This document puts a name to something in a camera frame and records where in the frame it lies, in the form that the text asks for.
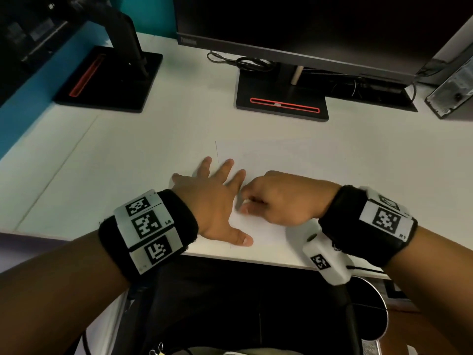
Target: computer monitor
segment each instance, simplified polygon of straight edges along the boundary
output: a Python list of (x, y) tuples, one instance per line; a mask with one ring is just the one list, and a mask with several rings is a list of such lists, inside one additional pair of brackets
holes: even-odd
[(182, 45), (409, 85), (473, 0), (174, 0)]

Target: wristband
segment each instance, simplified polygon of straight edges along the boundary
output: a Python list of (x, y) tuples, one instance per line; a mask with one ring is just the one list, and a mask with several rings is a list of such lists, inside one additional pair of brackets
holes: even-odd
[(417, 229), (405, 207), (371, 188), (351, 185), (340, 188), (319, 224), (343, 252), (378, 267), (404, 249)]
[(118, 207), (100, 224), (102, 246), (130, 281), (186, 251), (199, 226), (187, 205), (171, 190), (150, 190)]

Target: forearm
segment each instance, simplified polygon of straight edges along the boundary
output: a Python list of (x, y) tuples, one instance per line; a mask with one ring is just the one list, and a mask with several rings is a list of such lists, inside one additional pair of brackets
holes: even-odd
[(128, 286), (97, 232), (0, 274), (0, 353), (63, 354)]
[(472, 353), (473, 251), (418, 227), (384, 271), (460, 352)]

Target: hand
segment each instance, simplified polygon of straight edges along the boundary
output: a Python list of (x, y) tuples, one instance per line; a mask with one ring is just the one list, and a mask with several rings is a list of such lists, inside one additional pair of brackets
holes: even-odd
[(199, 234), (204, 238), (249, 247), (253, 238), (228, 224), (233, 200), (240, 191), (246, 172), (239, 170), (231, 181), (223, 185), (233, 167), (233, 160), (227, 160), (209, 177), (211, 163), (212, 158), (206, 157), (197, 170), (197, 177), (174, 173), (172, 191), (189, 207), (199, 225)]
[(243, 214), (263, 217), (269, 223), (294, 226), (327, 211), (340, 185), (270, 170), (241, 190)]

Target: left hand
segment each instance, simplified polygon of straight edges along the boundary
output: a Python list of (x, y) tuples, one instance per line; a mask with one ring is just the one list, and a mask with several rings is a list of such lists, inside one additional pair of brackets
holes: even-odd
[(172, 191), (189, 207), (197, 224), (199, 234), (207, 239), (226, 241), (249, 247), (253, 238), (228, 223), (233, 200), (240, 191), (246, 172), (240, 169), (232, 180), (224, 185), (234, 161), (227, 160), (211, 177), (212, 158), (206, 157), (197, 170), (196, 177), (173, 174)]

